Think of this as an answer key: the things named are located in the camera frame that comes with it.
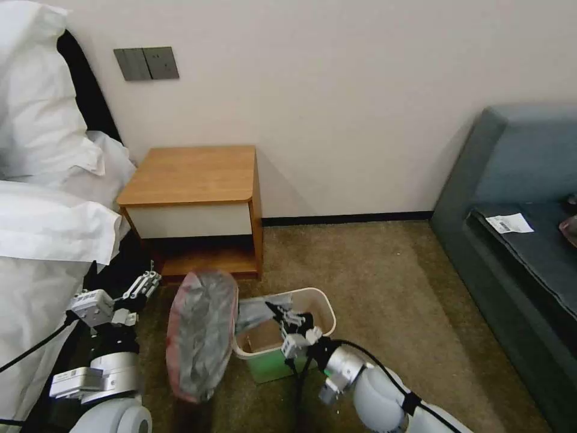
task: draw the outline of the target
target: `brown carpet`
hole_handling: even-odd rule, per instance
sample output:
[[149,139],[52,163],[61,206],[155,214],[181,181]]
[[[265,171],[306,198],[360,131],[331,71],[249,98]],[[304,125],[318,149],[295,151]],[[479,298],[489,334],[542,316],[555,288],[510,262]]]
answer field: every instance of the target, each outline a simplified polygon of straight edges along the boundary
[[[318,287],[335,310],[335,336],[369,349],[473,431],[549,431],[426,222],[273,227],[264,246],[264,277],[241,281],[241,297]],[[155,433],[293,431],[294,379],[256,385],[234,356],[209,403],[172,396],[165,332],[175,290],[159,291],[138,330]],[[301,431],[363,431],[350,396],[322,405],[322,381],[318,371],[307,378]]]

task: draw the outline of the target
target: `crumpled bag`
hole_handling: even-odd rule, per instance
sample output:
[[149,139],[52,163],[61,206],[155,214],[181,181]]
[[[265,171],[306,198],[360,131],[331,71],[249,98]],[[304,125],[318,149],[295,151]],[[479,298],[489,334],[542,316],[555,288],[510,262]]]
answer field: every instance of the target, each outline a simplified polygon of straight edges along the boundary
[[290,294],[238,297],[236,281],[226,272],[190,272],[182,281],[166,333],[168,379],[177,397],[208,401],[224,375],[234,335],[273,318],[265,301],[292,306]]

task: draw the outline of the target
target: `white paper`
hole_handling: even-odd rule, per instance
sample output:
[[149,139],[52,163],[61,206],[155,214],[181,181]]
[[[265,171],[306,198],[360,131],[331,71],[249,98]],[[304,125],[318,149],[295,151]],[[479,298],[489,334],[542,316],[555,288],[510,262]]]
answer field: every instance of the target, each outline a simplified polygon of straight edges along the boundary
[[501,235],[503,233],[531,233],[534,231],[520,213],[495,215],[485,219]]

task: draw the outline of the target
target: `gray switch panel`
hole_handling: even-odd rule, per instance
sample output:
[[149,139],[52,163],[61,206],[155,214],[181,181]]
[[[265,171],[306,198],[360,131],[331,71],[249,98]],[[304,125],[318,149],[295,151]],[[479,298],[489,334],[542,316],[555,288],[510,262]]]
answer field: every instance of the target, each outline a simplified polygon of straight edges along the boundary
[[142,48],[115,49],[114,55],[126,81],[152,79]]
[[171,47],[143,48],[142,51],[152,79],[179,77]]

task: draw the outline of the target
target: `black cable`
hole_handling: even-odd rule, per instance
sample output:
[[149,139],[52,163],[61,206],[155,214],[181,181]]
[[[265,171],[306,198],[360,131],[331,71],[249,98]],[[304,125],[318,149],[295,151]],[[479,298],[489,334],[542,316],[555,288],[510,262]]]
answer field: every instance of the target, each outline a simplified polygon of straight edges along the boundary
[[29,354],[37,351],[38,349],[40,349],[42,346],[44,346],[47,342],[49,342],[50,340],[52,340],[54,337],[56,337],[59,333],[61,333],[62,331],[64,331],[64,329],[70,325],[74,320],[72,319],[72,321],[69,320],[69,316],[66,317],[66,320],[64,321],[64,323],[62,324],[62,326],[60,326],[56,331],[54,331],[52,334],[50,334],[49,336],[47,336],[44,340],[42,340],[39,343],[36,343],[34,346],[32,346],[31,348],[29,348],[26,352],[24,352],[23,354],[17,356],[16,358],[14,358],[13,360],[11,360],[9,363],[4,364],[2,367],[0,367],[0,373],[3,373],[3,371],[8,370],[11,366],[13,366],[14,364],[17,364],[18,362],[22,361],[24,358],[26,358]]
[[[371,360],[377,364],[379,366],[379,368],[381,370],[383,370],[386,374],[386,376],[389,378],[389,380],[393,383],[393,385],[395,385],[397,387],[397,389],[403,394],[403,396],[407,396],[408,392],[405,391],[403,389],[403,387],[394,379],[394,377],[389,373],[389,371],[385,368],[385,366],[377,359],[376,356],[374,356],[371,352],[369,352],[368,350],[366,350],[365,348],[359,346],[356,343],[350,342],[348,340],[333,340],[334,343],[339,343],[339,344],[344,344],[347,346],[351,346],[359,351],[361,351],[362,353],[364,353],[366,356],[368,356],[369,358],[371,358]],[[423,409],[424,411],[430,413],[433,417],[437,418],[442,424],[444,424],[449,430],[451,430],[454,433],[461,433],[461,430],[457,429],[453,424],[451,424],[449,421],[445,420],[441,415],[439,415],[437,412],[433,411],[431,408],[429,408],[428,406],[425,406],[423,404],[423,402],[419,402],[418,406]]]
[[[0,367],[0,373],[3,373],[4,371],[8,370],[11,366],[13,366],[14,364],[17,364],[18,362],[22,361],[24,358],[26,358],[29,354],[33,353],[34,351],[37,351],[38,349],[40,349],[42,346],[44,346],[45,344],[47,344],[50,340],[52,340],[54,337],[56,337],[59,333],[61,333],[62,331],[64,331],[66,329],[66,327],[72,323],[74,323],[78,318],[76,317],[76,315],[70,311],[66,311],[66,319],[64,320],[64,323],[62,324],[62,326],[60,326],[56,331],[54,331],[52,334],[50,334],[49,336],[47,336],[44,340],[42,340],[39,343],[36,343],[34,346],[32,346],[31,348],[29,348],[26,352],[24,352],[23,354],[20,354],[19,356],[17,356],[16,358],[14,358],[13,360],[11,360],[9,363],[4,364],[2,367]],[[10,420],[10,419],[2,419],[0,418],[0,425],[10,425],[10,426],[18,426],[18,427],[24,427],[25,426],[25,422],[24,421],[20,421],[20,420]],[[53,425],[53,424],[46,424],[45,427],[53,430],[53,431],[57,431],[57,432],[64,432],[66,431],[64,428]]]
[[8,420],[4,418],[0,418],[0,424],[24,427],[24,421]]
[[305,366],[303,367],[301,374],[296,376],[296,407],[297,409],[301,406],[301,399],[302,399],[302,389],[305,385],[305,378],[307,377],[308,368],[311,365],[311,361],[313,357],[307,357],[307,362],[305,362]]

